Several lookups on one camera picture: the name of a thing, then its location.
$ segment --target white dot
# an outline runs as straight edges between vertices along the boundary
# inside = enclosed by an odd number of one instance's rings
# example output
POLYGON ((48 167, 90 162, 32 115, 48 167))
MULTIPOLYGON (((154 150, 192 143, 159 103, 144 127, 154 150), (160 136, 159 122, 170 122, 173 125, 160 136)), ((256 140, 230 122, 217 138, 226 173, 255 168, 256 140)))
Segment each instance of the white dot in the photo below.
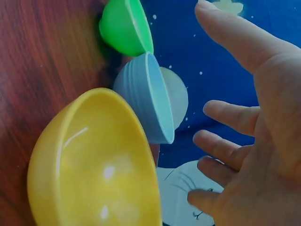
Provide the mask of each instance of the white dot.
POLYGON ((101 212, 101 218, 102 219, 106 219, 109 215, 109 210, 108 210, 108 207, 107 206, 104 206, 102 208, 102 212, 101 212))
POLYGON ((110 177, 113 176, 115 171, 115 167, 114 166, 108 166, 104 169, 103 175, 104 178, 109 179, 110 177))

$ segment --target blue bowl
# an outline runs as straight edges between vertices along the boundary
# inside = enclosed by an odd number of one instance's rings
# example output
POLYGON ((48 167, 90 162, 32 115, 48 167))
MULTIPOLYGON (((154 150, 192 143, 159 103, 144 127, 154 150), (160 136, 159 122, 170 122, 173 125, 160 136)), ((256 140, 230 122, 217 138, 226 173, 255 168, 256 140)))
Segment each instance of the blue bowl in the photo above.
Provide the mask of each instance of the blue bowl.
POLYGON ((132 107, 151 144, 174 141, 174 121, 167 88, 155 56, 147 52, 118 74, 114 91, 132 107))

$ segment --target hand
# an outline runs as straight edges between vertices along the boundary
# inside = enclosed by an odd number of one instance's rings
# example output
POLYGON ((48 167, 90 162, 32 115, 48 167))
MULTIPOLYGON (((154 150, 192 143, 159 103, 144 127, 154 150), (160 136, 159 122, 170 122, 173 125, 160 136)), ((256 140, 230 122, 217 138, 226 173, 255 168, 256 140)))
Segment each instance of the hand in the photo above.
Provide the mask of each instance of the hand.
POLYGON ((260 107, 210 101, 204 113, 255 144, 238 146, 200 131, 205 157, 198 168, 224 187, 221 194, 191 191, 188 202, 213 216, 217 226, 301 224, 301 50, 238 16, 201 0, 196 15, 203 29, 251 74, 260 107))

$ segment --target wooden surface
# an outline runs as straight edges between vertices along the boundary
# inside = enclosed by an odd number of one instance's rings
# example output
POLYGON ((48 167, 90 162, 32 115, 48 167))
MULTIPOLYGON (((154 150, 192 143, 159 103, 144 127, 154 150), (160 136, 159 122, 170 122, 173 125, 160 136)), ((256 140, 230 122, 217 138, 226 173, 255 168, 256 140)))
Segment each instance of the wooden surface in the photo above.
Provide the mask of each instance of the wooden surface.
POLYGON ((128 60, 99 37, 106 2, 0 0, 0 226, 35 225, 26 174, 37 138, 80 94, 109 87, 128 60))

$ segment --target finger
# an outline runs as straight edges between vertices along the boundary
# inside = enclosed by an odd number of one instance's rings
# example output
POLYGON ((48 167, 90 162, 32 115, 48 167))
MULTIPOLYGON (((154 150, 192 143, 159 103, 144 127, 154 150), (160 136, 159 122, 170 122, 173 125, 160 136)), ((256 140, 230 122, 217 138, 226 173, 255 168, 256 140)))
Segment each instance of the finger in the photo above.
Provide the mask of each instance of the finger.
POLYGON ((220 11, 206 0, 200 0, 195 11, 205 32, 250 73, 275 55, 300 52, 295 45, 276 38, 241 17, 220 11))
POLYGON ((187 201, 203 211, 206 214, 213 215, 214 203, 218 198, 219 193, 204 191, 204 190, 194 190, 188 193, 187 201))
POLYGON ((204 0, 196 15, 207 34, 254 75, 265 123, 286 166, 295 170, 301 162, 300 49, 204 0))
POLYGON ((226 187, 237 174, 233 169, 209 156, 203 157, 198 161, 198 169, 206 177, 215 181, 222 187, 226 187))
POLYGON ((193 142, 209 155, 237 171, 251 150, 251 146, 241 147, 206 130, 196 133, 193 142))
POLYGON ((230 126, 239 133, 253 136, 260 107, 244 107, 213 100, 205 104, 203 111, 210 118, 230 126))

